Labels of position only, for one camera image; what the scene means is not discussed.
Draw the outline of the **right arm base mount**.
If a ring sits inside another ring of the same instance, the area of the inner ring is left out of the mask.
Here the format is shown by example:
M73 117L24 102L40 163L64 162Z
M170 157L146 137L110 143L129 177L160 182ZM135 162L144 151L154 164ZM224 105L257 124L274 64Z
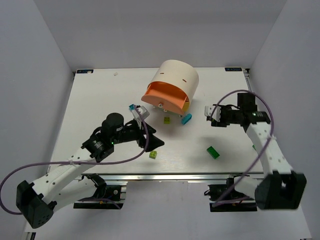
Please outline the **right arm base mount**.
M257 205L252 198L243 193L232 190L222 200L220 196L235 182L235 177L240 175L230 175L223 183L209 184L208 189L203 193L209 197L210 212L212 213L232 213L232 212L257 212Z

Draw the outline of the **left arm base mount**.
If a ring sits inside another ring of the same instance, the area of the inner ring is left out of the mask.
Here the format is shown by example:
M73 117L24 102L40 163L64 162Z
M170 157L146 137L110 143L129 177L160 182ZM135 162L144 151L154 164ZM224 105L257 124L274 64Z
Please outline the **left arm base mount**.
M74 209L121 210L126 198L127 186L124 183L106 182L96 173L83 175L82 180L93 180L98 187L93 196L73 204Z

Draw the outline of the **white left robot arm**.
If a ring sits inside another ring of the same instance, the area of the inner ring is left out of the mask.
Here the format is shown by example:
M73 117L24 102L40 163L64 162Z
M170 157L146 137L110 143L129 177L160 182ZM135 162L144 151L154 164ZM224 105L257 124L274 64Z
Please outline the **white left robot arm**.
M102 162L114 152L116 144L137 142L145 152L165 143L154 136L156 130L141 122L136 115L128 123L119 113L110 113L88 140L69 158L46 175L17 186L16 206L33 229L46 224L61 208L82 199L103 199L107 183L96 173L82 176L94 164ZM76 184L71 182L81 177Z

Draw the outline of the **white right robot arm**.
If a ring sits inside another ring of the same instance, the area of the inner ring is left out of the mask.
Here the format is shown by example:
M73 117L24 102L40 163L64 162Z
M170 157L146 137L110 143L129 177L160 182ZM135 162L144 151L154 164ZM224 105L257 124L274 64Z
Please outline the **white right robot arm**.
M259 111L256 99L265 101L249 90L235 90L237 106L220 102L207 105L204 115L212 127L225 128L239 125L257 151L257 157L241 175L234 177L229 186L210 205L211 208L229 204L225 198L232 192L253 199L260 210L296 210L301 202L307 179L303 173L294 171L283 155L274 136L274 117L269 106Z

